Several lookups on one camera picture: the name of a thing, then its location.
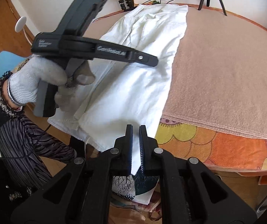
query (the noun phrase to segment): person's hand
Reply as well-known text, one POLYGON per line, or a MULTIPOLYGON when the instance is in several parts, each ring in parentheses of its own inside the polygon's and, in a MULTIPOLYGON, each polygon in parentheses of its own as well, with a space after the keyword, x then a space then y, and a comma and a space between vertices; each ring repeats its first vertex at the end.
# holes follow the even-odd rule
POLYGON ((3 85, 3 94, 11 108, 18 108, 12 101, 7 99, 7 83, 12 98, 20 105, 35 102, 39 81, 62 86, 67 82, 67 76, 63 68, 55 62, 40 56, 33 56, 18 72, 11 75, 3 85))
POLYGON ((56 104, 64 112, 77 109, 81 102, 81 100, 77 98, 77 88, 80 87, 80 85, 92 84, 94 80, 95 76, 91 72, 89 62, 86 60, 74 72, 73 77, 68 79, 68 82, 65 85, 58 87, 58 92, 55 94, 56 104))

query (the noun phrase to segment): gray striped fabric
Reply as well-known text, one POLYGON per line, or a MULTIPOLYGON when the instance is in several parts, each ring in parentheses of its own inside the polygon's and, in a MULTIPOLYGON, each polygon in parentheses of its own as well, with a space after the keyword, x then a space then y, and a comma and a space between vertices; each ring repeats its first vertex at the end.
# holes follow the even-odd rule
POLYGON ((0 153, 2 157, 21 157, 33 148, 33 153, 23 159, 4 160, 12 180, 21 187, 40 188, 52 178, 39 156, 63 163, 72 161, 76 152, 58 139, 45 133, 25 115, 8 121, 0 128, 0 153))

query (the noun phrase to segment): white sheet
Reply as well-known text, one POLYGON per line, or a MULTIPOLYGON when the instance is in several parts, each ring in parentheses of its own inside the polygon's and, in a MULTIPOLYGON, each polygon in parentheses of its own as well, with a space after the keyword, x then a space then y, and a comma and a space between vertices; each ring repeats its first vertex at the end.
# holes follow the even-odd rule
POLYGON ((146 125, 148 136, 155 137, 187 12, 188 6, 176 4, 139 5, 122 17, 101 40, 155 55, 158 66, 95 59, 90 67, 97 80, 84 86, 81 106, 74 115, 57 110, 49 123, 100 151, 112 148, 115 139, 124 136, 126 125, 132 124, 135 175, 140 167, 138 128, 146 125))

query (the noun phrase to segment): metal screw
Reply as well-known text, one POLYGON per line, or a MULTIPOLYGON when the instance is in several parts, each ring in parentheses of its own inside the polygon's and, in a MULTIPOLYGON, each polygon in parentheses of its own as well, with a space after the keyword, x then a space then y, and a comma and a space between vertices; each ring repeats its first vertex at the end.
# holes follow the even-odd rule
POLYGON ((118 148, 112 148, 111 150, 110 150, 110 152, 111 152, 111 154, 118 154, 120 151, 119 151, 119 149, 118 148))
POLYGON ((77 157, 76 159, 74 159, 74 163, 79 165, 82 164, 84 162, 84 160, 81 157, 77 157))
POLYGON ((164 149, 157 147, 154 149, 154 152, 157 154, 162 154, 164 152, 164 149))
POLYGON ((191 158, 189 159, 189 162, 190 162, 191 164, 197 164, 197 163, 199 162, 199 159, 197 159, 196 157, 191 157, 191 158))

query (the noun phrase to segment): silver bracelet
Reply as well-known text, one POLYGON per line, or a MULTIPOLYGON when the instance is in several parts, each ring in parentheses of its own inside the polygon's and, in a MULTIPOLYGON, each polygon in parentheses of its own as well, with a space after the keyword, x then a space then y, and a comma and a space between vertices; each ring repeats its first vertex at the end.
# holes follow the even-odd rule
POLYGON ((10 99, 16 106, 19 106, 19 107, 25 106, 25 104, 22 105, 22 104, 18 103, 18 102, 12 97, 12 95, 11 95, 11 93, 10 93, 10 89, 9 89, 10 79, 11 79, 11 76, 8 78, 8 83, 7 83, 7 92, 8 92, 9 99, 10 99))

